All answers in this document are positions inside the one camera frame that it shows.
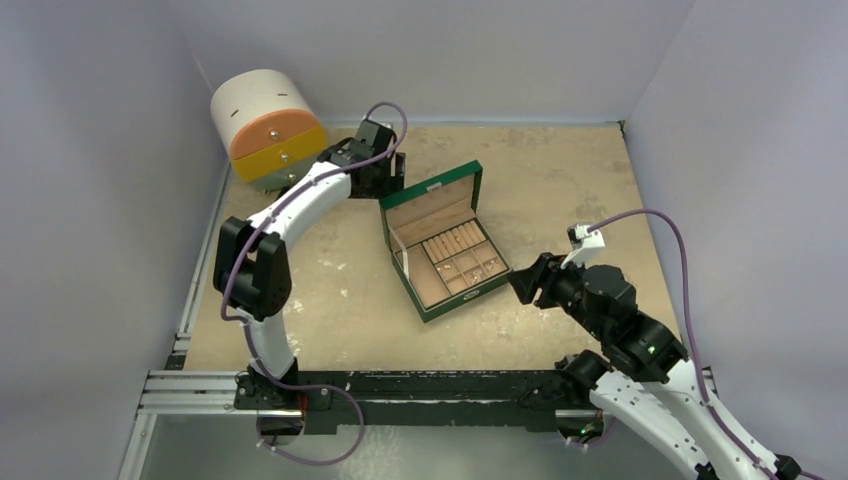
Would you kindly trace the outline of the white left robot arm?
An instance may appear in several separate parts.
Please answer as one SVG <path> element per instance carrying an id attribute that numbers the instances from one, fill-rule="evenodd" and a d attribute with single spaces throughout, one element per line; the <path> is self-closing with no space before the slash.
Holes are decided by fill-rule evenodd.
<path id="1" fill-rule="evenodd" d="M 264 210 L 248 219 L 230 217 L 219 230 L 213 286 L 219 314 L 239 324 L 251 355 L 249 369 L 263 379 L 259 395 L 272 408 L 297 399 L 299 385 L 287 375 L 296 358 L 286 345 L 283 307 L 292 288 L 289 252 L 301 237 L 355 186 L 378 192 L 391 180 L 391 159 L 405 140 L 399 132 L 364 118 L 354 136 L 319 153 L 307 173 Z"/>

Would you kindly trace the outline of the green jewelry box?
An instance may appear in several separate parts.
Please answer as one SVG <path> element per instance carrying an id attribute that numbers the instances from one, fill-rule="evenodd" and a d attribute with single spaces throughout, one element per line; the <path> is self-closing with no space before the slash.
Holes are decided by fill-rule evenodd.
<path id="1" fill-rule="evenodd" d="M 423 323 L 507 283 L 511 267 L 481 222 L 474 160 L 379 201 L 386 246 Z"/>

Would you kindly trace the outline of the beige removable jewelry tray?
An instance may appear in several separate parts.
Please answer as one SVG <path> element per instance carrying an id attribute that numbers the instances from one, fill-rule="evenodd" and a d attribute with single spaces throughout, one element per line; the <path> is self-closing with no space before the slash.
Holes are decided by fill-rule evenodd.
<path id="1" fill-rule="evenodd" d="M 510 267 L 478 219 L 474 218 L 440 232 L 421 242 L 423 251 L 435 269 L 447 293 L 458 295 L 506 274 Z M 498 262 L 488 271 L 486 263 Z M 452 270 L 440 273 L 437 265 L 450 264 Z"/>

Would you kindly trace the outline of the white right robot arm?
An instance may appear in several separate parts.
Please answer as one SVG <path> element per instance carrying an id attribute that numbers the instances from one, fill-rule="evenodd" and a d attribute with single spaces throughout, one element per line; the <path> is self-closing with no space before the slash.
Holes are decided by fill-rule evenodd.
<path id="1" fill-rule="evenodd" d="M 794 458 L 767 449 L 700 388 L 701 368 L 674 333 L 639 310 L 620 268 L 578 266 L 545 252 L 507 278 L 521 303 L 562 308 L 601 345 L 600 354 L 585 350 L 564 367 L 569 404 L 612 415 L 687 479 L 800 477 Z"/>

